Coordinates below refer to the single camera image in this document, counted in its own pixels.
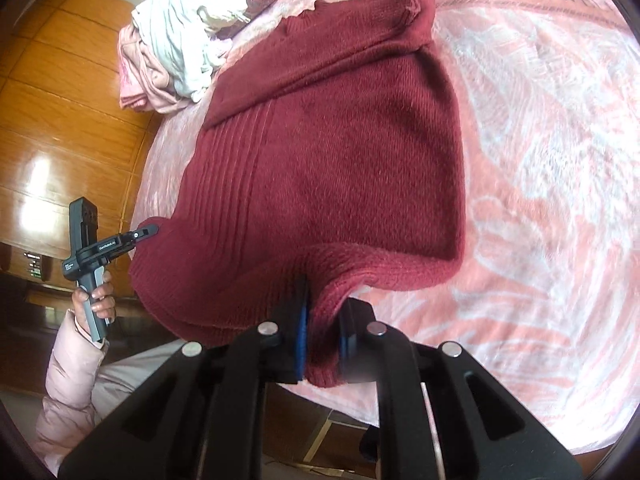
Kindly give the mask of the pink jacket left forearm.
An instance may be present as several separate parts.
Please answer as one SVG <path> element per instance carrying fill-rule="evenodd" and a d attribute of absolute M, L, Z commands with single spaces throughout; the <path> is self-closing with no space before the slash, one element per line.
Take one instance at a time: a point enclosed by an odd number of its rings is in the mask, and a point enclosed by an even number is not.
<path fill-rule="evenodd" d="M 93 430 L 92 392 L 108 344 L 94 342 L 68 310 L 58 329 L 46 373 L 46 394 L 35 426 L 32 449 L 51 474 Z"/>

